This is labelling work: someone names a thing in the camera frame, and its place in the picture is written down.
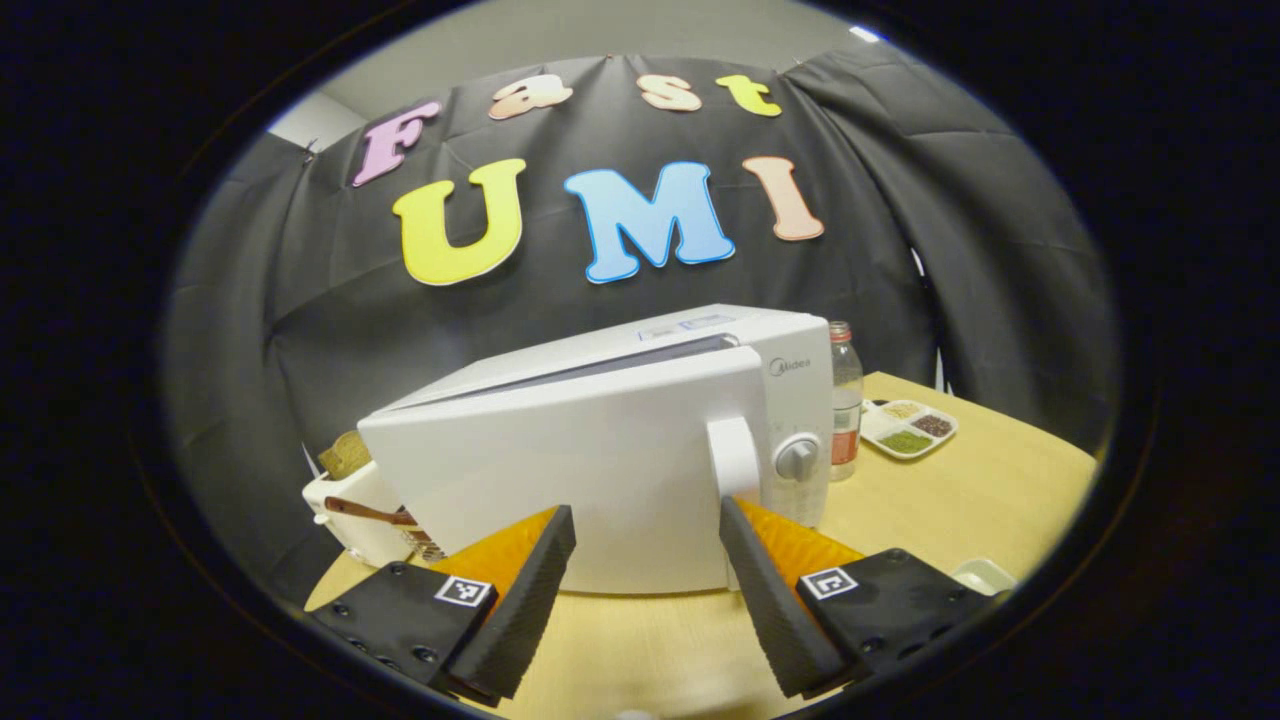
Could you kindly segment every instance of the table surface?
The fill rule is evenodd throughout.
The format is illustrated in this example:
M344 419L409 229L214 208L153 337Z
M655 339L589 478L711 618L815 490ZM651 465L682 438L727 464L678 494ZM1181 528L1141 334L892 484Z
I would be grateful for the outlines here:
M1092 456L1006 415L884 373L867 375L864 395L915 400L952 415L960 427L945 445L911 461L863 443L854 475L832 483L818 525L859 552L902 547L945 573L988 557L1023 579L1092 487ZM425 566L420 559L413 562ZM342 553L306 610L374 571ZM774 717L820 700L782 696L739 593L562 592L516 698L497 712L515 719L603 720L623 710L668 720Z

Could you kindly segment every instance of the blue letter m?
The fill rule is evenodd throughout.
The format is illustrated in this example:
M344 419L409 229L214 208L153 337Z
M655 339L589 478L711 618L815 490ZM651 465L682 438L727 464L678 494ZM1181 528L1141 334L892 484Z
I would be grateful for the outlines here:
M564 181L586 213L595 261L586 279L607 283L630 278L640 261L622 247L622 233L655 268L667 264L671 228L680 223L676 259L694 265L733 255L733 241L721 232L707 192L710 170L701 163L671 163L658 176L653 202L614 170L588 170Z

